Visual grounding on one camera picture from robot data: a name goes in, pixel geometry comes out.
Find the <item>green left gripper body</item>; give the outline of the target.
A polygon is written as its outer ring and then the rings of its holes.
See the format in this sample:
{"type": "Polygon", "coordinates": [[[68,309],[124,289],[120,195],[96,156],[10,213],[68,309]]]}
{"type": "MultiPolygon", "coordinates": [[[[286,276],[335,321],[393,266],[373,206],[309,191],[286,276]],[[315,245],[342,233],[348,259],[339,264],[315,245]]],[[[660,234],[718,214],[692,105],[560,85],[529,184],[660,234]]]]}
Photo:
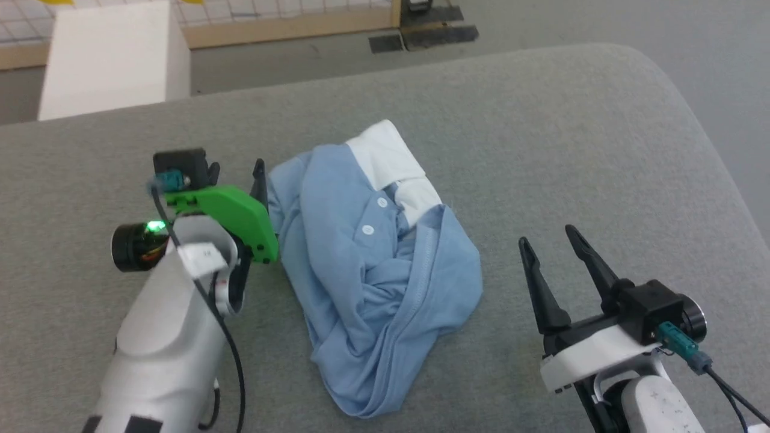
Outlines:
{"type": "Polygon", "coordinates": [[[212,217],[250,247],[254,262],[277,262],[280,247],[267,208],[242,189],[225,185],[166,192],[164,200],[177,214],[192,211],[212,217]]]}

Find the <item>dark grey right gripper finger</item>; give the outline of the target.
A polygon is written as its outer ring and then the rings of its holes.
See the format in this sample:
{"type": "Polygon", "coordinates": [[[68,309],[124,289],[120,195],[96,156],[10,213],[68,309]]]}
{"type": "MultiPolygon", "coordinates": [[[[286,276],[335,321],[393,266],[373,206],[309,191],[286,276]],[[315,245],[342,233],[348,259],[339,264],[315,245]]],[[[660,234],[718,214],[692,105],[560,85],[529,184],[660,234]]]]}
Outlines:
{"type": "Polygon", "coordinates": [[[619,281],[618,276],[604,261],[600,254],[586,241],[577,227],[565,226],[567,238],[575,255],[583,261],[600,296],[600,309],[603,313],[618,313],[617,294],[613,289],[619,281]]]}
{"type": "Polygon", "coordinates": [[[541,262],[527,238],[518,241],[523,273],[539,334],[547,336],[564,331],[571,324],[570,316],[562,309],[541,273],[541,262]]]}

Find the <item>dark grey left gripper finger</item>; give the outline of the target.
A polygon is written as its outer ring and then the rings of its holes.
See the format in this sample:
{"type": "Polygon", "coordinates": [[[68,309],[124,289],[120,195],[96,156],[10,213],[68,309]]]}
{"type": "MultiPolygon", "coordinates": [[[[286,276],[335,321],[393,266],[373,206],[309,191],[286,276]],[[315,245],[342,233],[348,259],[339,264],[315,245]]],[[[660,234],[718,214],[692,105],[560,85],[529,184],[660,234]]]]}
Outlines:
{"type": "Polygon", "coordinates": [[[257,200],[269,211],[268,205],[268,183],[266,175],[266,164],[262,158],[258,158],[253,167],[253,183],[250,189],[250,197],[257,200]]]}

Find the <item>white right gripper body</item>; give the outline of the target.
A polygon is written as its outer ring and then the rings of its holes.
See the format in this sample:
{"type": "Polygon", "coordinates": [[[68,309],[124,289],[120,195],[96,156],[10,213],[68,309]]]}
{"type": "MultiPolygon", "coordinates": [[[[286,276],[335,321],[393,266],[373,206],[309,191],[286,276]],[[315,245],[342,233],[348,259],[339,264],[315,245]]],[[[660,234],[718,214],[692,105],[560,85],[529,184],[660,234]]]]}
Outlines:
{"type": "Polygon", "coordinates": [[[618,375],[627,370],[662,374],[662,362],[655,354],[660,343],[641,345],[618,324],[560,350],[556,349],[555,337],[555,334],[543,337],[546,359],[541,362],[540,372],[548,392],[594,375],[618,375]]]}

